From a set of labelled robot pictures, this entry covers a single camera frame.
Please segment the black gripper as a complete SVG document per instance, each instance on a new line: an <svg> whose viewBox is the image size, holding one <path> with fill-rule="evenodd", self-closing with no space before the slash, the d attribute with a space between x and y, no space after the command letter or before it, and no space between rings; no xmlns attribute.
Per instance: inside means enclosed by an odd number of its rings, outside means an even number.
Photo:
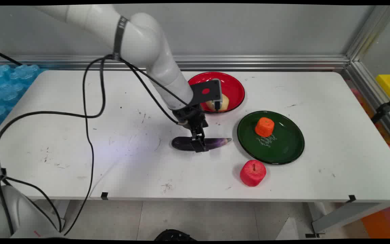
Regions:
<svg viewBox="0 0 390 244"><path fill-rule="evenodd" d="M178 125L188 129L191 133L190 145L194 151L206 152L207 147L204 141L204 128L208 127L204 110L201 106L186 106L182 109L173 110L173 115Z"/></svg>

